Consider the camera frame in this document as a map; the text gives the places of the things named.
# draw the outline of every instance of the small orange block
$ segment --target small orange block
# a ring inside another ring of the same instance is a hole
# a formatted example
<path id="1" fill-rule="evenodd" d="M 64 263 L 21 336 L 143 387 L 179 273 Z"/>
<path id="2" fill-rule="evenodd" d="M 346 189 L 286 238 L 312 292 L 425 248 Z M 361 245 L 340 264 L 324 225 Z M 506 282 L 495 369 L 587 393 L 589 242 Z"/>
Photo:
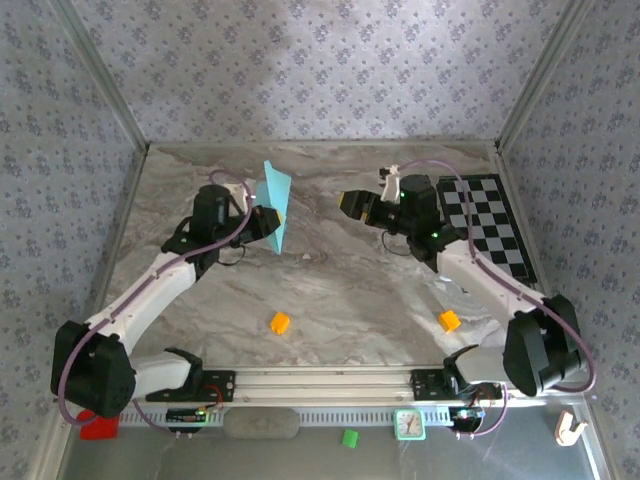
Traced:
<path id="1" fill-rule="evenodd" d="M 460 326 L 460 320 L 458 319 L 458 316 L 453 313 L 453 310 L 447 310 L 446 312 L 441 313 L 438 320 L 440 321 L 442 328 L 444 328 L 445 333 L 451 333 Z"/>
<path id="2" fill-rule="evenodd" d="M 289 317 L 282 312 L 278 312 L 275 317 L 273 317 L 273 320 L 271 320 L 271 330 L 278 335 L 282 335 L 287 331 L 287 328 L 289 328 L 289 322 Z"/>

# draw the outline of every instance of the gray pad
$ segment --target gray pad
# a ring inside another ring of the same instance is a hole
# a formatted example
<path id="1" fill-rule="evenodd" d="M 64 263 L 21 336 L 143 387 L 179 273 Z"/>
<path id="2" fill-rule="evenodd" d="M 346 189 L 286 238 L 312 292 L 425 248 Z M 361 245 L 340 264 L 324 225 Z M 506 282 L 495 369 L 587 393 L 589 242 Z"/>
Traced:
<path id="1" fill-rule="evenodd" d="M 241 440 L 288 440 L 300 429 L 300 417 L 290 408 L 236 407 L 224 414 L 224 432 Z"/>

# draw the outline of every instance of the green cube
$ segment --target green cube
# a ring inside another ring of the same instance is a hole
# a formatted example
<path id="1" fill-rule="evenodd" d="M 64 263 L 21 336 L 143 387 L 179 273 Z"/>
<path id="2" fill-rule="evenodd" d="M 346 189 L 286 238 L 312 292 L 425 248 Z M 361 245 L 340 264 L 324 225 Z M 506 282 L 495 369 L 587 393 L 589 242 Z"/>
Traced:
<path id="1" fill-rule="evenodd" d="M 355 430 L 349 430 L 348 428 L 344 431 L 344 436 L 342 437 L 342 444 L 346 445 L 349 448 L 356 448 L 358 446 L 358 438 L 360 434 Z"/>

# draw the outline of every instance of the green alarm clock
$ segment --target green alarm clock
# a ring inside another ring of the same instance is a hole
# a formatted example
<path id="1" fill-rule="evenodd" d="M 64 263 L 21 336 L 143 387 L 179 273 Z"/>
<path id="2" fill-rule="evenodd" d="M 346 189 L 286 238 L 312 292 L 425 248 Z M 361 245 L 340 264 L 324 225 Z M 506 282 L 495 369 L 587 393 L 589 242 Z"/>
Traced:
<path id="1" fill-rule="evenodd" d="M 417 408 L 396 410 L 393 414 L 393 427 L 398 440 L 424 440 L 427 438 L 425 423 L 424 412 Z"/>

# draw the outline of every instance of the clock face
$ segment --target clock face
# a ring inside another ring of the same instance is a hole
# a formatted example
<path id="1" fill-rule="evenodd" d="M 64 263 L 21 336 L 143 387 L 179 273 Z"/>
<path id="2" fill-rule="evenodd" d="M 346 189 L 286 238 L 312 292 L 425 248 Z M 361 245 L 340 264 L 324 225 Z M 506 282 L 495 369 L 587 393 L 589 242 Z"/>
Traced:
<path id="1" fill-rule="evenodd" d="M 396 437 L 399 440 L 423 440 L 424 417 L 420 410 L 398 410 L 395 414 Z"/>

